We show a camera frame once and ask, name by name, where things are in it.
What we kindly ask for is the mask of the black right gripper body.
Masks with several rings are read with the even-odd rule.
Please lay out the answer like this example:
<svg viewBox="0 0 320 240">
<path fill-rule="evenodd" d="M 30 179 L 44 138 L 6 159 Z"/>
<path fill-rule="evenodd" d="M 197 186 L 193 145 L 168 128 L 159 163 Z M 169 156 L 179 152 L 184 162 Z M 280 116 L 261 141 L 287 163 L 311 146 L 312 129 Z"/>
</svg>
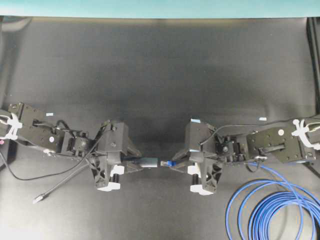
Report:
<svg viewBox="0 0 320 240">
<path fill-rule="evenodd" d="M 215 127 L 200 119 L 191 119 L 185 129 L 185 149 L 188 159 L 194 163 L 202 163 L 205 158 L 216 157 L 216 140 L 208 138 Z"/>
</svg>

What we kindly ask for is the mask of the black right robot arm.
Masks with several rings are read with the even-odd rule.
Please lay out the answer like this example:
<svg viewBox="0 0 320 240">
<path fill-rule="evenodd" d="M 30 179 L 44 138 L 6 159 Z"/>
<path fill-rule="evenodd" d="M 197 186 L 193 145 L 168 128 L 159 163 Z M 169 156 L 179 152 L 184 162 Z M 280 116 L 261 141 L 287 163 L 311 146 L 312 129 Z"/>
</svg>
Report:
<svg viewBox="0 0 320 240">
<path fill-rule="evenodd" d="M 318 117 L 220 127 L 192 119 L 185 128 L 184 147 L 167 166 L 210 180 L 228 165 L 261 163 L 268 156 L 281 163 L 303 163 L 316 159 L 319 151 Z"/>
</svg>

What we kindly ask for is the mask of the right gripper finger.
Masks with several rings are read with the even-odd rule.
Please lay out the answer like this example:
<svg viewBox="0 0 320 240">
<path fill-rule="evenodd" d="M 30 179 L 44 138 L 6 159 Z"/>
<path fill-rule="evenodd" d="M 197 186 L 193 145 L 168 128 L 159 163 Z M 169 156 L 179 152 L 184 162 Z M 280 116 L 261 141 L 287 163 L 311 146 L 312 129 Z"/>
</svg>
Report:
<svg viewBox="0 0 320 240">
<path fill-rule="evenodd" d="M 186 158 L 189 157 L 189 155 L 190 155 L 189 149 L 182 149 L 173 156 L 172 160 L 174 162 L 184 161 Z"/>
<path fill-rule="evenodd" d="M 188 167 L 186 165 L 175 165 L 175 166 L 170 166 L 169 168 L 179 173 L 183 173 L 183 174 L 188 173 Z"/>
</svg>

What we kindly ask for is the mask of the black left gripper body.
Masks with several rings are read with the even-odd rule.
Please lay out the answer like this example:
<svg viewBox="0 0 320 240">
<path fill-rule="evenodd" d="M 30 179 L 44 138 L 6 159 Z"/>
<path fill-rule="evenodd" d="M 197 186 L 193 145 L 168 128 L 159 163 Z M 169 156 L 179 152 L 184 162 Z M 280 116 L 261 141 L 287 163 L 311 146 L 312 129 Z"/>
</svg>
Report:
<svg viewBox="0 0 320 240">
<path fill-rule="evenodd" d="M 128 156 L 129 128 L 124 122 L 111 122 L 100 138 L 95 151 L 106 165 L 120 164 Z"/>
</svg>

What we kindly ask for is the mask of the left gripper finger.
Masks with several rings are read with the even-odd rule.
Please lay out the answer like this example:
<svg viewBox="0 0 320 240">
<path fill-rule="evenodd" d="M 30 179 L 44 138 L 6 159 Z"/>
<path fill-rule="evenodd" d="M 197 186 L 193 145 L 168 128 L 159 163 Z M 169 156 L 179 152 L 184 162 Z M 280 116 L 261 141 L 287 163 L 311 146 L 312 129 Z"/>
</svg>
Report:
<svg viewBox="0 0 320 240">
<path fill-rule="evenodd" d="M 135 158 L 142 157 L 142 153 L 137 149 L 130 138 L 128 138 L 127 152 Z"/>
<path fill-rule="evenodd" d="M 122 165 L 124 166 L 124 173 L 125 174 L 139 172 L 139 171 L 142 171 L 144 169 L 139 164 L 133 163 L 131 161 L 123 161 Z"/>
</svg>

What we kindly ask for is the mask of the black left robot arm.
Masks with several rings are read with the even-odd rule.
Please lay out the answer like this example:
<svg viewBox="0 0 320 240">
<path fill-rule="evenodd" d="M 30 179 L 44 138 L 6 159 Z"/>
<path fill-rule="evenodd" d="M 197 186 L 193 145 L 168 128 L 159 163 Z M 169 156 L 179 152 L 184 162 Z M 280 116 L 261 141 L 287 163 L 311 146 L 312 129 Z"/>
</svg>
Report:
<svg viewBox="0 0 320 240">
<path fill-rule="evenodd" d="M 113 174 L 138 172 L 141 152 L 129 137 L 124 122 L 108 120 L 101 124 L 95 137 L 83 130 L 72 129 L 63 120 L 52 124 L 39 109 L 19 102 L 0 111 L 0 139 L 43 152 L 50 157 L 76 159 L 68 172 L 89 167 L 106 178 Z"/>
</svg>

